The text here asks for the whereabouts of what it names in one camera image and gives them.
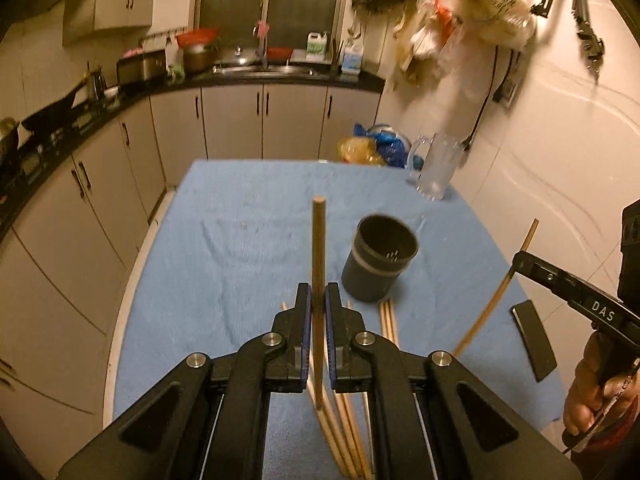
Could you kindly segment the person's right hand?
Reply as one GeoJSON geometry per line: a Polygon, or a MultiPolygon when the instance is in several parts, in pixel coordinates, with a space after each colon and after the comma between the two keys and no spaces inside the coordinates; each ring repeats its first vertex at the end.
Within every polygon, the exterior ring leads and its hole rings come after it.
{"type": "MultiPolygon", "coordinates": [[[[604,386],[599,385],[603,350],[604,338],[598,332],[593,333],[585,345],[582,359],[576,365],[563,412],[564,429],[572,437],[589,430],[596,422],[597,412],[623,387],[624,375],[612,377],[604,386]]],[[[638,414],[639,374],[636,374],[608,412],[603,422],[604,429],[590,440],[589,445],[604,451],[621,444],[634,426],[638,414]]]]}

